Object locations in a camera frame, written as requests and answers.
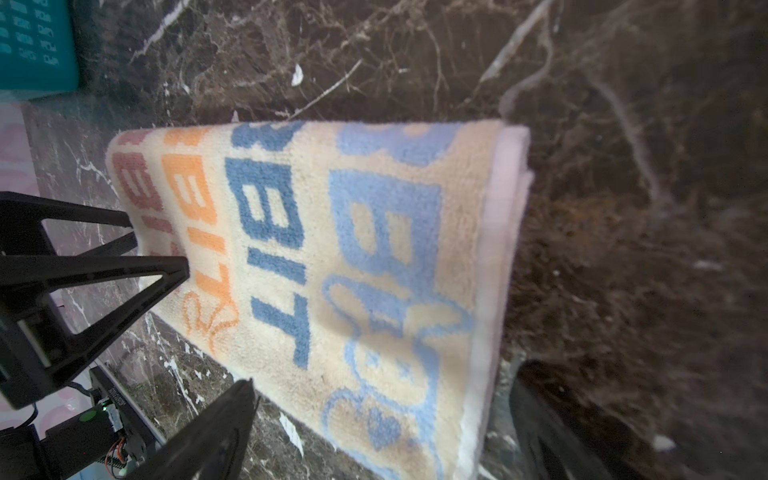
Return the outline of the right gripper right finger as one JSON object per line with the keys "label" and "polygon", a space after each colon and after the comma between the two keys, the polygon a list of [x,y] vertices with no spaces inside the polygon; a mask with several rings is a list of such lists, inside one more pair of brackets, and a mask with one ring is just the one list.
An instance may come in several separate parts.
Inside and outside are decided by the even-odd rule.
{"label": "right gripper right finger", "polygon": [[509,408],[525,479],[645,479],[627,461],[639,441],[621,420],[585,405],[556,366],[520,364]]}

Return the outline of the teal plastic basket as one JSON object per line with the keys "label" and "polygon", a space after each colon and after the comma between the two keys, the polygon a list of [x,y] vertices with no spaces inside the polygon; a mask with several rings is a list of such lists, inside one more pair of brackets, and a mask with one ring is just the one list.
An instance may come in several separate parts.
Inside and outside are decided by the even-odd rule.
{"label": "teal plastic basket", "polygon": [[68,93],[78,85],[68,3],[1,0],[1,101]]}

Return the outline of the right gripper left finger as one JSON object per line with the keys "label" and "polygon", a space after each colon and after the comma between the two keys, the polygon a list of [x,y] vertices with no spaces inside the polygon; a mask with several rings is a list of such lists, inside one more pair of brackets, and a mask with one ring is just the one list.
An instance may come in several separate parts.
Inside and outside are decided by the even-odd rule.
{"label": "right gripper left finger", "polygon": [[128,477],[239,478],[257,407],[253,382],[235,382]]}

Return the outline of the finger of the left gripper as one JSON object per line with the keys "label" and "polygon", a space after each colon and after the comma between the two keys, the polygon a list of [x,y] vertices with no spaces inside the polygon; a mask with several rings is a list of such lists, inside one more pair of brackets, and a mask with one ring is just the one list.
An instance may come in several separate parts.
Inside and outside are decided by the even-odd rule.
{"label": "finger of the left gripper", "polygon": [[2,397],[60,390],[188,277],[183,256],[2,257]]}
{"label": "finger of the left gripper", "polygon": [[57,256],[45,228],[46,222],[106,225],[129,230],[118,239],[80,253],[80,256],[119,256],[137,246],[131,221],[125,212],[3,191],[1,252],[6,255]]}

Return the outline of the cream rabbit print towel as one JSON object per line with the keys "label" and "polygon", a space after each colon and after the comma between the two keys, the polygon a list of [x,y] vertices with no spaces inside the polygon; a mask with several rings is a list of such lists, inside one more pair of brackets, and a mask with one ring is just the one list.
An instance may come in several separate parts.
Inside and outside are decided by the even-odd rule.
{"label": "cream rabbit print towel", "polygon": [[106,164],[154,313],[386,479],[477,475],[531,133],[466,123],[126,131]]}

